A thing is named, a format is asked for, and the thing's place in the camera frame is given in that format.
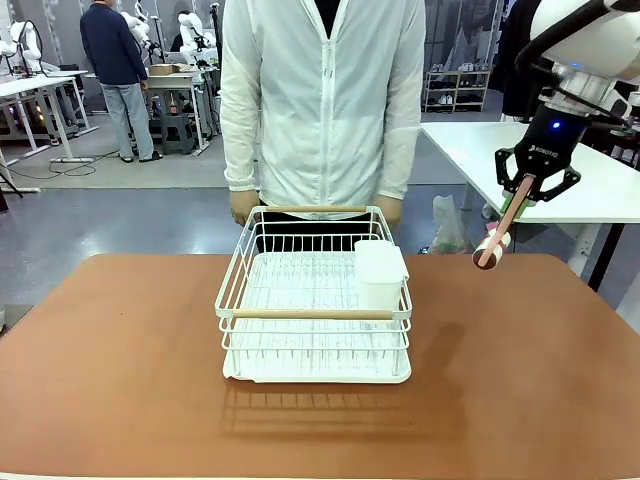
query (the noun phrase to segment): hand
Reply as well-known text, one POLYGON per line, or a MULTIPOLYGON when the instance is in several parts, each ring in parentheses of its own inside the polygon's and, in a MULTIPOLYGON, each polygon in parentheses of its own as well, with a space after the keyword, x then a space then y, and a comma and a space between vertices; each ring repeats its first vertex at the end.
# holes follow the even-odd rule
POLYGON ((378 195, 373 204, 382 210, 389 227, 396 227, 402 221, 402 200, 378 195))
POLYGON ((255 190, 231 192, 231 215, 238 225, 244 227, 249 220, 253 207, 258 207, 259 205, 260 198, 255 190))

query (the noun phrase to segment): shoe rack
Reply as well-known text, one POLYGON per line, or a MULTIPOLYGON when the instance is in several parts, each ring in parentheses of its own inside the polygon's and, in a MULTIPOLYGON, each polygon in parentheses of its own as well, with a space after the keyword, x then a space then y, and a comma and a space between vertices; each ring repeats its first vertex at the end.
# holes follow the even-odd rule
POLYGON ((424 111, 455 113, 466 111, 469 107, 473 107, 474 111, 478 111, 477 107, 480 107, 482 111, 487 99, 490 74, 488 70, 427 72, 423 94, 424 111), (450 102, 440 103, 443 97, 447 99, 449 96, 450 102))

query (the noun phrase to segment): plastic bag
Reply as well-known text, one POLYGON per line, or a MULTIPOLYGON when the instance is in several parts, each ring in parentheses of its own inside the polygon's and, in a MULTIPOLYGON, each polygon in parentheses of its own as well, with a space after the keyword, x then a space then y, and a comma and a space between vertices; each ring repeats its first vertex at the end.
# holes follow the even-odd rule
POLYGON ((440 228, 436 238, 431 242, 429 254, 447 255, 467 253, 468 242, 462 225, 460 213, 453 203, 453 197, 436 197, 433 199, 433 217, 440 228))

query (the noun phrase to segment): shoe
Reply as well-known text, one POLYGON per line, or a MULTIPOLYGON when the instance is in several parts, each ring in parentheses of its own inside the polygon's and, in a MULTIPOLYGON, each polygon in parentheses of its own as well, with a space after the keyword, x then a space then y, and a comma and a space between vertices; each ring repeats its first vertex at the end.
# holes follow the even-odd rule
POLYGON ((162 158, 164 158, 164 155, 158 152, 153 152, 153 156, 151 158, 141 158, 140 163, 155 162, 156 160, 160 160, 162 158))

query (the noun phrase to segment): dark jacket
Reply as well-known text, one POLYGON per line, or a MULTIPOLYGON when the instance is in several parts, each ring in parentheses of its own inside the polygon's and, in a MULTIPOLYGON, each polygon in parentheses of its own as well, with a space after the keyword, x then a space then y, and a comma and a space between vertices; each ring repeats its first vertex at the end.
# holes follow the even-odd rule
MULTIPOLYGON (((540 2, 541 0, 518 0, 502 30, 498 67, 502 69, 504 75, 502 113, 505 115, 533 116, 539 104, 537 98, 542 85, 535 84, 528 75, 521 75, 516 71, 516 58, 531 41, 531 25, 540 2)), ((553 66, 553 62, 545 59, 539 60, 538 64, 546 68, 553 66)))
POLYGON ((134 85, 147 80, 140 46, 124 17, 93 4, 80 20, 84 51, 104 85, 134 85))

